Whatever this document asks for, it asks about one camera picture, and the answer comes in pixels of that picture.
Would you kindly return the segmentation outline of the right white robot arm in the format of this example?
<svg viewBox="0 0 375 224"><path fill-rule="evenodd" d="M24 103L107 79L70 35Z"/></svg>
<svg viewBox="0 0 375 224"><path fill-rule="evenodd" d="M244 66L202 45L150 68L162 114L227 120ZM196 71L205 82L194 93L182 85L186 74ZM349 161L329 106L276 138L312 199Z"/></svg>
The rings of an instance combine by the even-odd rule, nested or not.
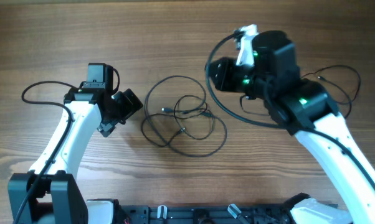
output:
<svg viewBox="0 0 375 224"><path fill-rule="evenodd" d="M280 30L241 29L237 58L207 59L206 85L261 99L272 122L317 160L347 206L350 223L375 223L375 170L353 139L326 88L302 78L294 43Z"/></svg>

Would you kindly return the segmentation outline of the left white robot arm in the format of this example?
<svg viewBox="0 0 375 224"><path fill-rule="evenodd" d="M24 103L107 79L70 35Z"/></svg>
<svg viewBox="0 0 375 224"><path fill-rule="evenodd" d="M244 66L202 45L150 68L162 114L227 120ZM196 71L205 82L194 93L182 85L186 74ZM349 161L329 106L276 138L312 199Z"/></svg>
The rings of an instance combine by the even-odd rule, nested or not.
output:
<svg viewBox="0 0 375 224"><path fill-rule="evenodd" d="M131 223L117 199L84 200L76 183L93 133L108 137L143 106L119 86L117 69L105 63L90 63L87 79L69 86L47 147L26 173L14 173L8 182L14 223Z"/></svg>

